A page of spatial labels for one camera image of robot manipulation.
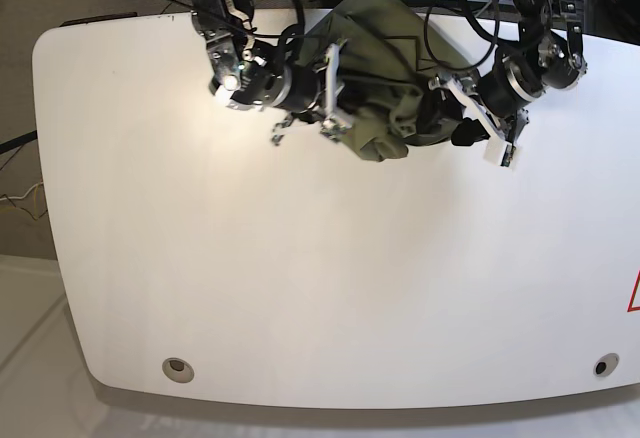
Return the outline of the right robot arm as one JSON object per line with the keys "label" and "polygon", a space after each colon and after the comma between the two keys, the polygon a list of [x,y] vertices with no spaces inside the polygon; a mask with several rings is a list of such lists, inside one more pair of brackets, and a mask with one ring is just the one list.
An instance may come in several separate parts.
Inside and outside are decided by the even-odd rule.
{"label": "right robot arm", "polygon": [[320,133],[338,142],[355,122],[341,110],[344,88],[338,77],[342,42],[318,39],[321,47],[309,63],[300,62],[310,39],[301,0],[290,0],[296,19],[276,36],[258,33],[252,0],[191,0],[192,23],[205,41],[213,77],[210,91],[235,110],[275,108],[286,111],[271,141],[280,144],[295,121],[317,124]]}

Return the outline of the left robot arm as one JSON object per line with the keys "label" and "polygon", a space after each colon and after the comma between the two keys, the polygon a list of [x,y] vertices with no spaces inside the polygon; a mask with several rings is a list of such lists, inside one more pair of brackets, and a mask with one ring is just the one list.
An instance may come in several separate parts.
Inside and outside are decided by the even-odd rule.
{"label": "left robot arm", "polygon": [[[529,122],[527,106],[548,89],[576,86],[587,72],[575,0],[512,0],[519,15],[515,39],[500,37],[499,17],[487,31],[469,0],[456,1],[472,31],[488,43],[483,58],[493,65],[480,75],[477,65],[453,66],[438,59],[420,117],[426,126],[442,126],[455,146],[496,137],[513,150]],[[489,5],[500,8],[499,0]]]}

